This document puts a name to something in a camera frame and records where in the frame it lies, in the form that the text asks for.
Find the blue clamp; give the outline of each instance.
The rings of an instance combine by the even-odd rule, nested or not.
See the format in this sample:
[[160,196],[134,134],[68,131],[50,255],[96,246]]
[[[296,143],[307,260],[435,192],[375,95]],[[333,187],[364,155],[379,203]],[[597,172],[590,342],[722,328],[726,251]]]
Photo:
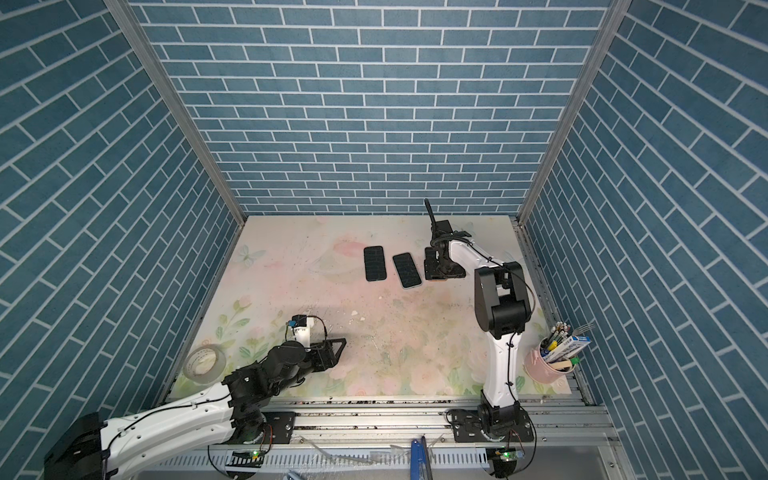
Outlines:
[[432,469],[426,452],[426,441],[411,441],[411,480],[432,480]]

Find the pink cup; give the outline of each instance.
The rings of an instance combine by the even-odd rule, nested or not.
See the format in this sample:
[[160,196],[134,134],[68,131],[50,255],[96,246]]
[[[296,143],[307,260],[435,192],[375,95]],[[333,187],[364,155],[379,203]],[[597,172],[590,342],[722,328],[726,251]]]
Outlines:
[[546,363],[539,352],[538,346],[535,346],[523,360],[523,368],[528,376],[539,383],[549,384],[559,379],[563,375],[573,372],[574,367],[561,372],[555,370]]

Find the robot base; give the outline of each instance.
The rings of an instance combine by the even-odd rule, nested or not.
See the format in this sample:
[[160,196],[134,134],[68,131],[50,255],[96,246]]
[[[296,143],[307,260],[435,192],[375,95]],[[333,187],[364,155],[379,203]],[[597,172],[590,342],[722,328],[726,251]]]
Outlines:
[[[491,417],[487,417],[488,413],[483,412],[487,408],[486,405],[480,405],[478,412],[471,410],[447,411],[448,420],[452,425],[453,441],[456,443],[507,441],[514,443],[518,440],[520,442],[533,442],[533,424],[531,417],[524,409],[518,409],[516,415],[512,415],[512,406],[496,409],[497,412],[493,418],[493,410],[487,411],[491,412]],[[489,421],[493,423],[492,427],[488,427]]]

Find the floral tablecloth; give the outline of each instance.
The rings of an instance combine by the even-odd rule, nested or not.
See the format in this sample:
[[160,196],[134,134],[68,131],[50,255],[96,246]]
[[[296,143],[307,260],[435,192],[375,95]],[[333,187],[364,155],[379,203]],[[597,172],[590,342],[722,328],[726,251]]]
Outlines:
[[[508,217],[449,219],[494,257],[525,266]],[[421,216],[250,217],[190,351],[218,345],[227,357],[220,381],[281,344],[292,315],[312,314],[330,338],[347,338],[346,349],[335,368],[281,396],[475,396],[488,345],[475,320],[473,276],[404,290],[392,264],[393,255],[410,252],[423,278],[429,239],[429,219]],[[386,280],[365,279],[362,249],[372,245],[384,247]],[[521,367],[544,325],[537,308],[519,349],[518,390],[568,394],[565,379],[542,385]],[[322,339],[321,326],[312,337]],[[180,373],[170,398],[204,388]]]

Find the cable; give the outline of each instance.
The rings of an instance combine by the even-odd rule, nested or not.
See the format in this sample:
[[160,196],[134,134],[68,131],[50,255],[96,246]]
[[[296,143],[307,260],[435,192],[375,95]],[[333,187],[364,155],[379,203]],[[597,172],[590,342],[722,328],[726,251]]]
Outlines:
[[[523,441],[520,438],[520,435],[515,431],[515,429],[509,429],[509,436],[512,437],[512,434],[515,434],[516,437],[518,437],[518,443],[520,444],[520,449],[523,451],[523,454],[525,454],[525,447],[523,446]],[[507,438],[507,448],[509,448],[509,438]]]
[[264,455],[272,451],[272,437],[274,436],[274,430],[272,429],[272,425],[270,424],[270,446],[266,447],[266,452],[264,452]]
[[224,475],[227,478],[232,478],[226,472],[222,472],[221,470],[219,470],[219,467],[216,466],[216,464],[214,463],[213,459],[210,457],[210,445],[208,445],[208,462],[210,463],[210,466],[214,467],[214,469],[217,472],[219,472],[221,475]]
[[111,448],[112,444],[114,443],[114,441],[115,441],[115,440],[117,440],[117,439],[118,439],[118,437],[119,437],[120,435],[123,435],[124,433],[126,433],[128,430],[130,430],[130,429],[131,429],[131,427],[133,427],[134,425],[136,425],[137,423],[139,423],[141,420],[144,420],[144,419],[146,419],[148,416],[152,416],[152,415],[154,415],[155,413],[165,412],[165,411],[167,411],[167,410],[174,410],[174,409],[189,409],[189,408],[193,408],[194,406],[203,405],[203,404],[205,404],[205,403],[215,403],[215,402],[219,402],[220,400],[224,400],[226,397],[228,397],[228,396],[230,396],[230,395],[231,395],[231,393],[227,393],[225,396],[221,397],[220,399],[215,399],[215,400],[206,400],[205,402],[193,403],[192,405],[176,405],[176,406],[172,406],[172,407],[166,407],[166,408],[164,408],[164,409],[153,410],[152,412],[149,412],[148,414],[144,415],[144,416],[143,416],[143,417],[141,417],[140,419],[138,419],[138,420],[136,420],[135,422],[131,423],[129,426],[125,427],[125,428],[123,429],[123,431],[122,431],[122,432],[119,432],[117,435],[115,435],[114,437],[112,437],[112,440],[110,440],[110,441],[109,441],[109,444],[107,445],[107,448],[106,448],[106,449],[107,449],[107,450],[109,450],[109,449]]
[[526,468],[530,467],[531,463],[533,463],[533,459],[536,458],[536,446],[538,445],[538,434],[536,433],[536,425],[534,425],[533,422],[531,422],[531,427],[533,428],[533,453],[531,454],[531,459],[528,460],[528,463],[525,464],[525,467],[512,473],[513,475],[518,474],[523,470],[525,470]]
[[[141,420],[146,419],[148,416],[154,415],[155,413],[165,412],[167,410],[188,409],[190,407],[194,407],[194,406],[198,406],[198,405],[203,405],[204,403],[219,402],[220,400],[224,400],[226,397],[228,397],[230,395],[231,395],[230,393],[227,393],[225,396],[221,397],[220,399],[206,400],[205,402],[193,403],[192,405],[176,405],[176,406],[172,406],[172,407],[166,407],[164,409],[153,410],[152,412],[149,412],[148,414],[144,415],[140,419],[138,419],[135,422],[131,423],[129,426],[125,427],[122,432],[118,432],[117,435],[112,437],[112,440],[110,440],[109,443],[107,444],[106,450],[107,450],[107,452],[109,452],[110,449],[112,448],[112,444],[114,443],[115,440],[118,439],[118,437],[120,437],[120,435],[126,433],[128,430],[131,429],[131,427],[133,427],[134,425],[139,423]],[[102,460],[101,463],[102,463],[102,466],[101,466],[101,479],[104,480],[104,477],[107,474],[107,458],[104,458],[104,460]]]
[[[500,266],[501,268],[504,268],[504,265],[502,265],[501,263],[497,262],[496,260],[493,260],[493,257],[486,257],[486,256],[485,256],[485,255],[484,255],[484,254],[483,254],[483,253],[482,253],[480,250],[476,249],[476,248],[474,247],[474,245],[472,245],[472,243],[471,243],[471,242],[466,242],[466,243],[467,243],[467,246],[468,246],[469,248],[473,249],[473,250],[475,251],[475,253],[477,253],[477,254],[478,254],[480,257],[483,257],[483,258],[484,258],[484,259],[486,259],[488,262],[491,262],[491,263],[495,263],[496,265]],[[522,278],[521,276],[519,276],[517,273],[510,271],[509,269],[505,269],[505,270],[506,270],[506,271],[507,271],[507,272],[508,272],[510,275],[513,275],[513,276],[517,277],[517,279],[518,279],[518,280],[520,280],[521,282],[523,282],[523,283],[525,284],[525,288],[527,288],[527,289],[528,289],[528,292],[530,292],[530,293],[531,293],[531,298],[533,298],[533,308],[531,308],[531,312],[528,314],[528,318],[526,318],[526,319],[525,319],[525,322],[527,322],[527,321],[529,321],[529,320],[531,319],[531,317],[533,316],[533,312],[534,312],[534,311],[536,311],[536,305],[537,305],[537,304],[536,304],[536,294],[534,293],[533,289],[531,288],[531,286],[530,286],[530,285],[528,285],[528,282],[526,282],[524,278]]]
[[326,328],[326,323],[325,323],[325,322],[323,322],[323,319],[321,319],[321,318],[320,318],[320,317],[318,317],[318,316],[316,316],[315,318],[316,318],[316,319],[318,319],[318,320],[320,321],[320,323],[322,323],[322,324],[323,324],[323,332],[324,332],[324,333],[325,333],[325,335],[326,335],[326,338],[325,338],[325,339],[323,339],[323,341],[325,341],[325,340],[328,340],[328,329]]

